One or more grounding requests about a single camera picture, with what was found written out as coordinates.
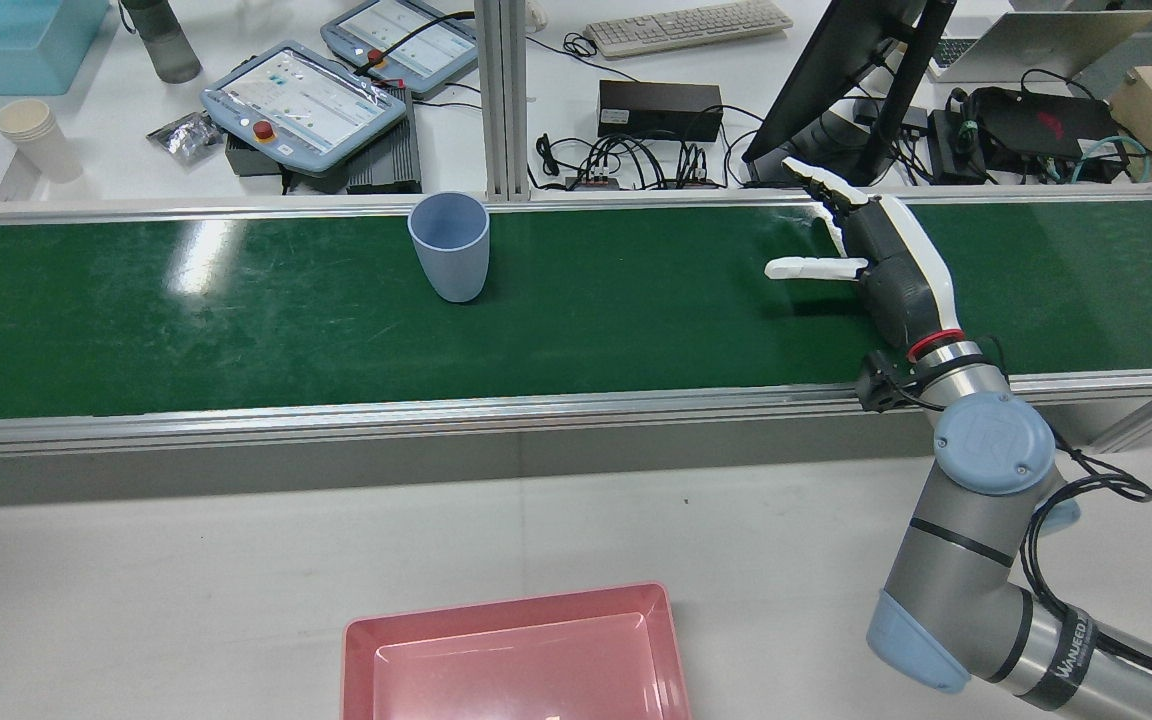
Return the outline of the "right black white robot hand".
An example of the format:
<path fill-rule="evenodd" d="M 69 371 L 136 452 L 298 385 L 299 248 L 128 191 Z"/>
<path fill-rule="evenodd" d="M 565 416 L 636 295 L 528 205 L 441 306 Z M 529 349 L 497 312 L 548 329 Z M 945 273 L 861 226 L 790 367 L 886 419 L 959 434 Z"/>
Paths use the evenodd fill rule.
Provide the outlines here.
<path fill-rule="evenodd" d="M 772 281 L 856 282 L 882 340 L 918 361 L 942 343 L 963 341 L 954 283 L 940 251 L 904 202 L 867 194 L 835 173 L 796 158 L 783 167 L 829 211 L 840 258 L 778 258 Z"/>

